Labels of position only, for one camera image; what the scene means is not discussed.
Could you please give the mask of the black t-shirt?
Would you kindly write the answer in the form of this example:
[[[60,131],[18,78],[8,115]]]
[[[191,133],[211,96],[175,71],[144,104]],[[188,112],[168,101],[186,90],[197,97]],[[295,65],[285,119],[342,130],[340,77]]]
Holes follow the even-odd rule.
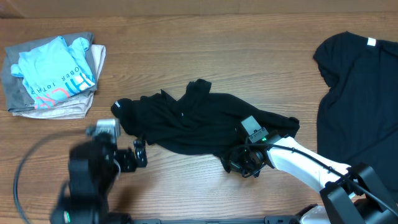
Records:
[[[165,91],[139,100],[122,98],[111,106],[111,112],[128,135],[185,155],[222,155],[240,144],[239,127],[249,116],[268,131],[292,137],[300,128],[297,118],[259,110],[238,97],[210,89],[210,82],[198,79],[187,85],[179,100]]]

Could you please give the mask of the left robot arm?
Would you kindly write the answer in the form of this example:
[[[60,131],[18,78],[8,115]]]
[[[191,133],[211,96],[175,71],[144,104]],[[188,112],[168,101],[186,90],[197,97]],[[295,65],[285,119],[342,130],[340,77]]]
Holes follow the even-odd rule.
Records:
[[[128,213],[109,211],[108,194],[123,172],[147,166],[146,141],[118,149],[116,137],[99,134],[71,149],[69,181],[60,192],[51,224],[132,224]]]

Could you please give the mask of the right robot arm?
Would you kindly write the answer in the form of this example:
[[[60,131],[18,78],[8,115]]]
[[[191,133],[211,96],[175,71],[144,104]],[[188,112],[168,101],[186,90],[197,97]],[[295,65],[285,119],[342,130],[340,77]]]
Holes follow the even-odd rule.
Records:
[[[329,160],[277,131],[245,137],[221,156],[221,163],[244,178],[257,177],[269,166],[318,192],[323,205],[304,213],[301,223],[397,223],[397,205],[372,167]]]

